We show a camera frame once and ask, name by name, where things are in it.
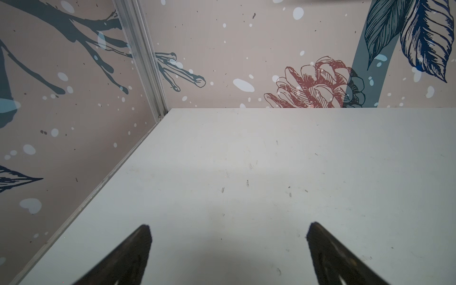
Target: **paint splatter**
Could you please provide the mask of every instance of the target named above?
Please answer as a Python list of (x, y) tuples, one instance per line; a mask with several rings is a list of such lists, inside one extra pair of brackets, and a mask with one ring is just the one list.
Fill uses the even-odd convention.
[(247, 81), (244, 81), (242, 79), (239, 79), (239, 78), (233, 80), (233, 84), (244, 92), (254, 92), (255, 91), (255, 88), (250, 83), (248, 83)]
[(60, 5), (62, 5), (62, 8), (65, 9), (68, 13), (74, 14), (74, 8), (71, 6), (70, 3), (66, 1), (60, 1)]
[(388, 60), (388, 58), (386, 56), (384, 56), (383, 54), (379, 54), (377, 55), (376, 57), (374, 57), (375, 59), (378, 59), (378, 60), (381, 60), (382, 62), (385, 62)]
[(63, 72), (57, 73), (57, 76), (60, 78), (62, 81), (68, 81), (68, 76), (64, 74)]
[(300, 18), (302, 18), (304, 16), (304, 9), (302, 9), (301, 7), (296, 7), (294, 10), (293, 10), (293, 18), (295, 20), (299, 20)]
[(33, 146), (31, 145), (24, 145), (22, 147), (22, 149), (24, 150), (25, 153), (27, 153), (28, 155), (34, 155), (36, 153), (36, 150)]
[(28, 209), (29, 213), (34, 215), (41, 210), (41, 202), (35, 198), (24, 199), (19, 202), (19, 206)]
[(58, 136), (58, 130), (57, 129), (52, 129), (51, 130), (51, 136), (53, 136), (53, 137)]
[(434, 96), (434, 87), (429, 86), (428, 93), (426, 94), (426, 98), (431, 98), (432, 96)]
[(412, 72), (414, 73), (413, 81), (418, 82), (421, 79), (422, 72), (418, 70), (416, 67), (412, 67)]
[(7, 113), (13, 110), (17, 110), (21, 107), (21, 104), (14, 100), (0, 98), (0, 114)]

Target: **blue leaf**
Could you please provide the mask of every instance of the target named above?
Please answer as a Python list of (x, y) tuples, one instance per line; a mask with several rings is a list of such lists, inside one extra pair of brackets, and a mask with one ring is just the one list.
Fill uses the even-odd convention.
[(398, 35), (405, 24), (412, 0), (377, 0), (366, 20), (364, 39), (372, 60)]
[(448, 0), (416, 0), (401, 34), (402, 52), (412, 66), (444, 82), (454, 41), (454, 20)]

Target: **white dot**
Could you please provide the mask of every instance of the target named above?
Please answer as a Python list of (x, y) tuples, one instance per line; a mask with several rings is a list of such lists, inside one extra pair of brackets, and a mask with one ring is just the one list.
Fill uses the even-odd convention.
[(68, 13), (73, 14), (74, 13), (74, 8), (71, 6), (70, 3), (66, 1), (60, 1), (60, 5), (62, 5), (62, 8), (64, 8)]
[(57, 129), (52, 129), (51, 136), (53, 136), (53, 137), (58, 136), (58, 130)]
[(66, 74), (64, 74), (63, 72), (57, 73), (57, 76), (60, 78), (60, 80), (68, 81), (68, 76)]
[(22, 149), (24, 150), (25, 153), (27, 153), (28, 155), (34, 155), (36, 153), (36, 150), (33, 146), (31, 145), (24, 145), (22, 147)]
[(295, 20), (299, 20), (300, 18), (302, 18), (302, 16), (304, 16), (304, 10), (301, 7), (296, 7), (293, 10), (293, 18)]

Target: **wall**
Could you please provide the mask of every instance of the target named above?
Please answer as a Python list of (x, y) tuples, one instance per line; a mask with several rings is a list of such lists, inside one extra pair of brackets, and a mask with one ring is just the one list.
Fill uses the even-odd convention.
[(141, 4), (170, 108), (456, 106), (454, 1)]
[(111, 0), (0, 1), (0, 284), (155, 124)]

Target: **beige wall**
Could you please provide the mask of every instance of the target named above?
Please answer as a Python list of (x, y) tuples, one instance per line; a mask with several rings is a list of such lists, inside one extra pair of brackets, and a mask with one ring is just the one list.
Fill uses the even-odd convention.
[[(361, 65), (367, 66), (368, 56), (355, 58), (355, 54), (359, 50), (358, 46), (364, 45), (364, 49), (367, 49), (363, 27), (371, 8), (371, 1), (141, 0), (141, 4), (146, 13), (155, 51), (174, 52), (177, 55), (176, 63), (180, 62), (183, 65), (182, 70), (192, 69), (193, 74), (204, 77), (206, 81), (204, 87), (198, 88), (180, 74), (179, 78), (176, 78), (176, 74), (171, 73), (169, 77), (174, 79), (181, 89), (177, 92), (162, 76), (170, 108), (277, 107), (274, 101), (269, 104), (265, 100), (265, 94), (270, 93), (277, 97), (278, 92), (281, 92), (279, 97), (285, 101), (290, 93), (292, 97), (303, 97), (302, 93), (307, 91), (319, 93), (324, 97), (325, 89), (310, 90), (317, 84), (323, 84), (325, 88), (328, 83), (323, 79), (304, 82), (303, 89), (299, 91), (294, 86), (297, 84), (296, 81), (289, 79), (290, 76), (280, 79), (278, 84), (273, 81), (273, 76), (285, 77), (286, 67), (291, 67), (300, 74), (302, 66), (311, 64), (317, 69), (313, 70), (314, 73), (324, 73), (325, 67), (321, 67), (323, 63), (317, 63), (322, 57), (334, 59), (335, 63), (329, 65), (340, 65), (342, 73), (350, 72), (350, 69), (345, 67), (354, 67), (355, 61), (361, 61)], [(456, 11), (454, 1), (450, 1), (450, 8)], [(296, 13), (300, 9), (304, 11), (301, 18), (296, 15), (298, 20), (294, 17), (295, 9)], [(451, 80), (456, 75), (454, 52), (446, 65), (448, 83), (426, 73), (422, 73), (420, 80), (414, 82), (412, 66), (403, 54), (400, 42), (397, 42), (395, 48), (394, 43), (391, 45), (394, 52), (392, 56), (388, 56), (387, 61), (375, 59), (369, 70), (355, 69), (358, 75), (362, 73), (359, 77), (363, 80), (365, 88), (362, 89), (357, 83), (360, 80), (353, 80), (353, 83), (360, 96), (365, 94), (365, 102), (359, 100), (342, 104), (341, 100), (345, 94), (336, 95), (335, 89), (336, 86), (342, 86), (348, 93), (347, 84), (343, 79), (337, 80), (337, 83), (329, 88), (329, 92), (337, 97), (340, 105), (456, 106), (456, 82)], [(311, 67), (307, 66), (305, 69), (309, 71)], [(377, 75), (382, 69), (384, 75)], [(373, 77), (372, 86), (369, 77)], [(233, 81), (237, 78), (249, 83), (250, 85), (246, 84), (247, 90), (252, 92), (245, 92), (236, 87)], [(348, 86), (350, 89), (354, 88), (350, 83)], [(427, 98), (429, 86), (435, 91), (432, 97)], [(307, 104), (305, 101), (304, 98), (299, 104), (293, 102), (292, 107), (324, 106), (311, 102)]]
[[(111, 0), (67, 0), (73, 13), (64, 1), (48, 1), (55, 15), (67, 19), (57, 21), (60, 27), (65, 23), (76, 27), (67, 34), (45, 22), (52, 23), (56, 19), (52, 15), (43, 20), (37, 9), (29, 13), (2, 2), (0, 40), (10, 52), (5, 47), (0, 50), (10, 95), (20, 104), (17, 110), (5, 112), (11, 98), (8, 84), (2, 84), (0, 119), (6, 125), (0, 129), (0, 284), (8, 284), (155, 121), (128, 47), (114, 47), (120, 52), (116, 53), (90, 43), (89, 50), (98, 54), (95, 60), (82, 43), (72, 42), (78, 31), (96, 43), (98, 36), (88, 28), (90, 24), (69, 22), (68, 17), (103, 24), (114, 12)], [(30, 6), (37, 1), (22, 2)], [(108, 24), (119, 23), (115, 15), (110, 20)], [(125, 41), (122, 30), (103, 26), (106, 38)], [(11, 54), (65, 93), (55, 96)], [(128, 94), (108, 79), (97, 64), (100, 60), (114, 69), (108, 74)], [(64, 73), (67, 81), (58, 73)], [(17, 180), (18, 176), (41, 179)]]

